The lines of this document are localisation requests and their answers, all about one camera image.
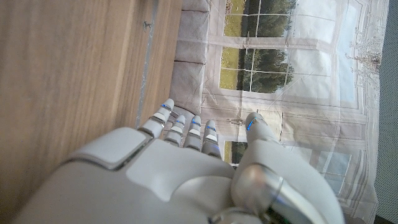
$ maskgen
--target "robot finger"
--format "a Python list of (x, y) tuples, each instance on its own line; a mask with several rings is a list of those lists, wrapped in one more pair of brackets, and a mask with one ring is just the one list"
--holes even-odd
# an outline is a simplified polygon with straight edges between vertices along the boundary
[(199, 116), (196, 115), (192, 118), (188, 134), (185, 138), (184, 147), (200, 151), (200, 122), (201, 119)]
[(216, 133), (216, 124), (213, 120), (206, 123), (205, 134), (203, 135), (202, 153), (221, 159), (220, 148)]
[(249, 144), (256, 139), (278, 142), (264, 118), (255, 112), (250, 113), (246, 118), (246, 136)]
[(184, 125), (185, 117), (183, 115), (178, 116), (177, 120), (166, 134), (164, 141), (173, 144), (174, 146), (180, 147)]
[(167, 99), (164, 104), (152, 115), (138, 130), (143, 131), (153, 138), (158, 138), (162, 133), (164, 124), (169, 119), (170, 113), (174, 107), (174, 101)]

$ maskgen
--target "robotic hand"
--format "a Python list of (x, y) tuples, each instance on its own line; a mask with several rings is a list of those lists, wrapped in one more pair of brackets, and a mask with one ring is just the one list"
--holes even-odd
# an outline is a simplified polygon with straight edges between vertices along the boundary
[(237, 170), (223, 162), (214, 121), (203, 146), (195, 116), (183, 144), (167, 100), (138, 130), (116, 129), (74, 152), (14, 223), (344, 223), (324, 178), (283, 148), (261, 115), (246, 120)]

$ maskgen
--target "fingertip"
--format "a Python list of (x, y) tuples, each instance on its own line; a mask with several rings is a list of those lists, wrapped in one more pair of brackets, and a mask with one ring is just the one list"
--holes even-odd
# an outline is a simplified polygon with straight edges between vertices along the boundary
[(252, 125), (252, 121), (254, 120), (254, 118), (259, 118), (259, 119), (264, 120), (264, 118), (261, 116), (261, 114), (256, 113), (256, 112), (250, 113), (250, 114), (247, 116), (246, 122), (245, 122), (246, 130), (249, 130), (250, 125)]
[(178, 116), (176, 122), (181, 123), (182, 125), (185, 125), (185, 117), (184, 117), (184, 115)]
[(216, 129), (216, 123), (213, 120), (208, 120), (206, 122), (206, 128), (209, 127), (211, 129)]
[(195, 116), (192, 118), (192, 123), (193, 123), (193, 124), (198, 124), (198, 125), (200, 126), (200, 123), (201, 123), (200, 117), (199, 117), (198, 115), (195, 115)]
[(173, 107), (174, 107), (174, 100), (172, 100), (172, 99), (167, 99), (165, 102), (164, 102), (164, 105), (166, 105), (166, 106), (168, 106), (170, 109), (173, 109)]

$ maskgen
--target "wooden table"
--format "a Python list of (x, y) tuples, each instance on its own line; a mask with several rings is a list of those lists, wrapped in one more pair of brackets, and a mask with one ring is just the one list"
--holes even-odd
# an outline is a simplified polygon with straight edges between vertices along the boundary
[(182, 0), (0, 4), (2, 221), (69, 153), (138, 126), (168, 98), (181, 7)]

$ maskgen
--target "grass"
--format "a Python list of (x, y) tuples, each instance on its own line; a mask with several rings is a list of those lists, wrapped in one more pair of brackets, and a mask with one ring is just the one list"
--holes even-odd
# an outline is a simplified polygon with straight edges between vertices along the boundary
[(227, 90), (236, 90), (238, 82), (238, 71), (221, 69), (220, 88)]
[[(232, 14), (243, 14), (244, 3), (246, 0), (231, 0)], [(224, 35), (230, 37), (241, 36), (242, 16), (225, 16)], [(221, 68), (238, 69), (239, 49), (231, 47), (223, 47), (223, 56), (221, 59)], [(236, 90), (238, 82), (238, 71), (221, 69), (220, 71), (220, 88), (228, 90)]]
[(232, 162), (232, 142), (230, 141), (225, 141), (224, 144), (224, 161), (227, 163), (231, 163)]
[[(244, 3), (246, 0), (231, 0), (232, 3), (232, 14), (243, 14)], [(229, 37), (240, 37), (241, 36), (241, 23), (242, 16), (225, 16), (224, 35)]]

